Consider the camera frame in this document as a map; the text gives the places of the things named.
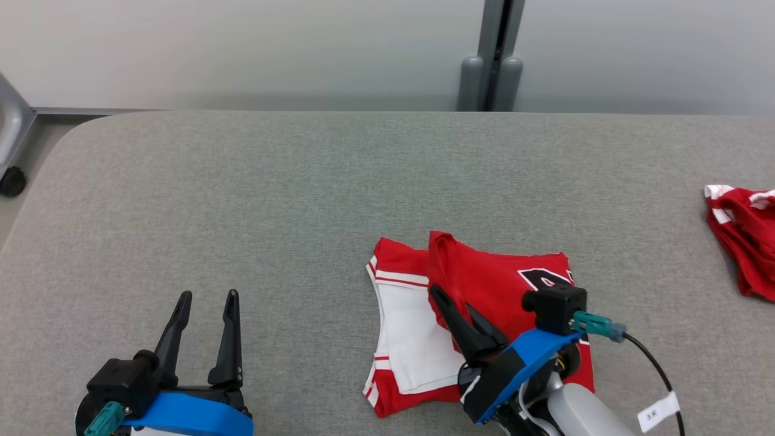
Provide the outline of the black castor wheel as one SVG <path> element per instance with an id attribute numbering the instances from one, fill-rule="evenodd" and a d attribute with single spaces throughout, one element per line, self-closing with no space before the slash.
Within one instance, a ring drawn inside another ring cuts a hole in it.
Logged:
<path id="1" fill-rule="evenodd" d="M 9 167 L 0 177 L 0 196 L 16 198 L 27 187 L 27 175 L 20 167 Z"/>

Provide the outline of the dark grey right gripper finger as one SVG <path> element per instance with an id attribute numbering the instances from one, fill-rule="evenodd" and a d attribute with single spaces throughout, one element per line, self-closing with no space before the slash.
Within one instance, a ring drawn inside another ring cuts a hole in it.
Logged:
<path id="1" fill-rule="evenodd" d="M 509 338 L 503 334 L 500 329 L 482 314 L 480 314 L 473 306 L 467 305 L 467 311 L 470 316 L 472 326 L 476 331 L 487 337 L 493 342 L 493 347 L 504 347 L 509 344 Z"/>
<path id="2" fill-rule="evenodd" d="M 468 303 L 463 304 L 463 308 L 460 309 L 439 285 L 432 285 L 429 295 L 466 362 L 484 360 L 503 350 L 503 347 L 493 347 L 494 344 L 490 339 L 473 328 L 467 311 Z"/>

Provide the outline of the grey fabric cushion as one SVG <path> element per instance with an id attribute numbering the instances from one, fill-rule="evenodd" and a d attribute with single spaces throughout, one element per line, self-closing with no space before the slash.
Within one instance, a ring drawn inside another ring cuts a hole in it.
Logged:
<path id="1" fill-rule="evenodd" d="M 502 436 L 457 404 L 387 419 L 362 389 L 380 237 L 562 252 L 655 355 L 687 436 L 775 436 L 775 304 L 742 296 L 703 188 L 775 188 L 775 117 L 147 111 L 75 128 L 0 250 L 0 436 L 73 436 L 89 378 L 153 349 L 205 384 L 240 293 L 258 435 Z"/>

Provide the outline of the red white jersey shirt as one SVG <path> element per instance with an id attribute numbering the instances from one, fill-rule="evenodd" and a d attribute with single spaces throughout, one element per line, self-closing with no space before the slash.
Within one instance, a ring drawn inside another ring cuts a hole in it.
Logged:
<path id="1" fill-rule="evenodd" d="M 426 250 L 381 238 L 366 272 L 377 296 L 380 333 L 363 395 L 380 418 L 425 402 L 455 403 L 464 358 L 429 294 L 439 285 L 457 309 L 472 306 L 506 335 L 534 328 L 527 292 L 573 284 L 562 252 L 509 255 L 478 251 L 432 231 Z"/>

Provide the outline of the grey metal partition post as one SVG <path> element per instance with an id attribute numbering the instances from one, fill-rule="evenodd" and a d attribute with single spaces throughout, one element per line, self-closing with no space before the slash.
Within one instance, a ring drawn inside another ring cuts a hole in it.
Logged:
<path id="1" fill-rule="evenodd" d="M 484 0 L 477 54 L 461 64 L 458 111 L 513 111 L 524 63 L 514 53 L 526 0 Z"/>

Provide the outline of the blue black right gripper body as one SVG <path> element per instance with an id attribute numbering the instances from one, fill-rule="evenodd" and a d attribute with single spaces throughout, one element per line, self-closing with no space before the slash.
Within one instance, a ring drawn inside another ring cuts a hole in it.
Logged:
<path id="1" fill-rule="evenodd" d="M 583 337 L 581 333 L 562 336 L 530 329 L 503 350 L 466 362 L 458 373 L 463 410 L 474 424 L 486 424 L 561 348 Z"/>

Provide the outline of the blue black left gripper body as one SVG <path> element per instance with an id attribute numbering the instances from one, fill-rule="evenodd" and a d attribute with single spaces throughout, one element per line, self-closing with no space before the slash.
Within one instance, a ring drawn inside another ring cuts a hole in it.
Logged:
<path id="1" fill-rule="evenodd" d="M 240 388 L 182 388 L 124 394 L 124 424 L 175 436 L 254 436 L 254 420 Z"/>

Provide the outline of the red white striped garment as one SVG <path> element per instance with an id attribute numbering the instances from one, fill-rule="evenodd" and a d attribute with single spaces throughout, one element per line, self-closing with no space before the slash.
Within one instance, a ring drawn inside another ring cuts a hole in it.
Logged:
<path id="1" fill-rule="evenodd" d="M 738 265 L 738 289 L 775 303 L 775 190 L 706 185 L 707 221 Z"/>

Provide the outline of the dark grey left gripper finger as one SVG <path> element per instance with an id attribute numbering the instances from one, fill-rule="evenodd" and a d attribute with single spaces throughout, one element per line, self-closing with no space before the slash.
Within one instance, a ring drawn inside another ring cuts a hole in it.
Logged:
<path id="1" fill-rule="evenodd" d="M 208 373 L 214 388 L 240 389 L 243 386 L 243 348 L 240 326 L 240 295 L 229 290 L 222 313 L 224 323 L 216 365 Z"/>
<path id="2" fill-rule="evenodd" d="M 182 332 L 188 325 L 192 304 L 192 292 L 183 292 L 172 315 L 167 322 L 160 340 L 155 348 L 159 364 L 157 375 L 161 388 L 175 388 L 178 385 L 176 366 Z"/>

